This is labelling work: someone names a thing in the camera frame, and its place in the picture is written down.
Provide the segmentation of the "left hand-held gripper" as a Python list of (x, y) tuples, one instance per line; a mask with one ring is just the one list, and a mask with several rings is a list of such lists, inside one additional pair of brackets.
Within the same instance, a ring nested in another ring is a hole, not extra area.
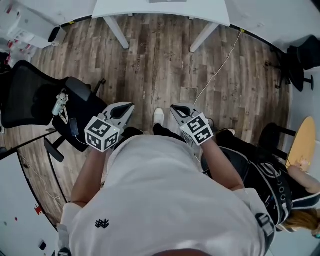
[(132, 102), (108, 105), (103, 113), (93, 116), (85, 127), (86, 143), (100, 152), (114, 147), (119, 142), (134, 110), (135, 105)]

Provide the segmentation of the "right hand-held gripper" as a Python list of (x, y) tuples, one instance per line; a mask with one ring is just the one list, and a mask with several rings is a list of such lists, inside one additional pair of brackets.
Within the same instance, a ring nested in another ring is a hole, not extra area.
[(203, 113), (193, 117), (187, 123), (187, 116), (196, 112), (196, 107), (190, 103), (176, 103), (170, 107), (170, 111), (179, 125), (181, 131), (197, 146), (202, 145), (214, 137), (208, 119)]

